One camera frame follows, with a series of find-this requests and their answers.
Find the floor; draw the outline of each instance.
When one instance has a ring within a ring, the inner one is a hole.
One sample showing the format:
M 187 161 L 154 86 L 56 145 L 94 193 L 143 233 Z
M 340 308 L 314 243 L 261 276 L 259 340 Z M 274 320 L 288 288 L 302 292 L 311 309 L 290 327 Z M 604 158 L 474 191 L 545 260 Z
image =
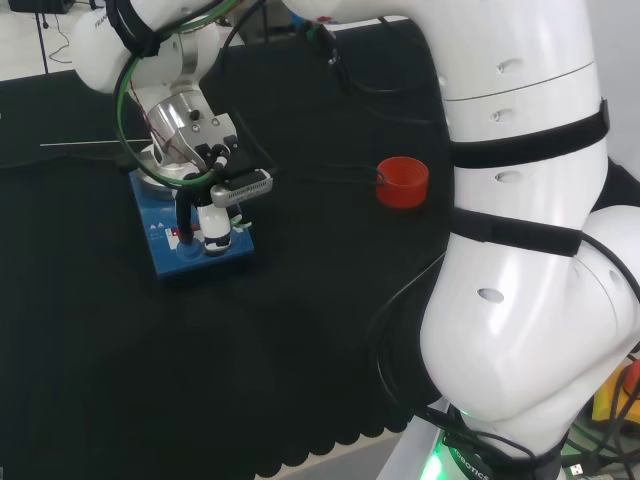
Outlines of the floor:
M 49 28 L 42 31 L 42 36 L 47 55 L 67 44 L 62 34 L 69 37 L 75 22 L 89 11 L 89 5 L 76 3 L 66 15 L 46 15 Z M 56 20 L 60 22 L 62 34 L 58 33 Z M 0 81 L 44 74 L 35 15 L 11 11 L 7 0 L 0 0 L 0 45 Z M 63 49 L 53 58 L 70 61 L 69 49 Z M 50 72 L 73 69 L 72 64 L 50 59 L 47 63 Z

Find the white wall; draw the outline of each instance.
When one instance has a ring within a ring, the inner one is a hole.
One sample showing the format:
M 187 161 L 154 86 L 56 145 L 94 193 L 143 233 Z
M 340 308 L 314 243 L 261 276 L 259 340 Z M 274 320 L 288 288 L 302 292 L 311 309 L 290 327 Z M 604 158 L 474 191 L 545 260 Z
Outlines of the white wall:
M 640 180 L 640 1 L 588 4 L 602 92 L 611 112 L 609 154 Z

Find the yellow object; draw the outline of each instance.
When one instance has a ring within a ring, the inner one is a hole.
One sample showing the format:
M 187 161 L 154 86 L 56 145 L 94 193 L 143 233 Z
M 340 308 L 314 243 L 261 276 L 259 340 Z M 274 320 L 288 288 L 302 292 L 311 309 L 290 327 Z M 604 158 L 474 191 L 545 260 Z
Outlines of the yellow object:
M 593 414 L 591 418 L 595 422 L 603 422 L 609 420 L 611 414 L 611 404 L 613 403 L 613 394 L 616 389 L 616 382 L 618 377 L 624 370 L 624 365 L 618 367 L 618 369 L 611 374 L 611 376 L 604 382 L 604 385 L 600 387 L 600 390 L 596 392 L 593 397 Z M 620 414 L 620 410 L 624 408 L 625 403 L 629 399 L 624 391 L 624 388 L 620 389 L 620 395 L 618 397 L 618 408 L 616 409 L 616 416 Z M 640 401 L 636 401 L 625 420 L 627 422 L 634 422 L 640 425 Z

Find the black strap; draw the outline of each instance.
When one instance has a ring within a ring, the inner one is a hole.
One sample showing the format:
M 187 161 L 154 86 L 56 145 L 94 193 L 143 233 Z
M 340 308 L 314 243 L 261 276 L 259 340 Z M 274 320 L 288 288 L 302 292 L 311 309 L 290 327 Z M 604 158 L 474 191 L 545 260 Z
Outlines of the black strap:
M 124 46 L 138 58 L 154 57 L 162 39 L 142 21 L 131 0 L 106 0 L 107 17 Z
M 451 142 L 451 161 L 460 168 L 511 167 L 577 152 L 600 142 L 609 133 L 609 108 L 569 125 L 487 142 Z
M 580 230 L 498 217 L 461 208 L 453 210 L 451 231 L 477 242 L 496 243 L 564 257 L 575 256 L 582 241 Z

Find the silver metal part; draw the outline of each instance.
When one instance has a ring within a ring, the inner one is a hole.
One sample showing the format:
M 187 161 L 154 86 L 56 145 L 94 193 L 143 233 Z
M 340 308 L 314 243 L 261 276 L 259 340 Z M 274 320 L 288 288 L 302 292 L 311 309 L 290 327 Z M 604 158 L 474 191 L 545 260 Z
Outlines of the silver metal part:
M 228 208 L 254 197 L 269 193 L 273 188 L 273 178 L 261 170 L 267 178 L 238 190 L 227 190 L 223 185 L 216 185 L 211 189 L 211 199 L 218 208 Z
M 198 119 L 192 120 L 191 113 L 195 110 L 199 112 Z M 169 97 L 151 109 L 148 117 L 158 132 L 154 137 L 163 153 L 161 166 L 193 163 L 200 170 L 206 170 L 195 147 L 224 144 L 224 137 L 236 135 L 229 116 L 215 116 L 201 91 L 191 90 Z
M 198 69 L 198 41 L 195 33 L 183 33 L 179 36 L 182 47 L 182 72 L 178 82 L 191 82 Z

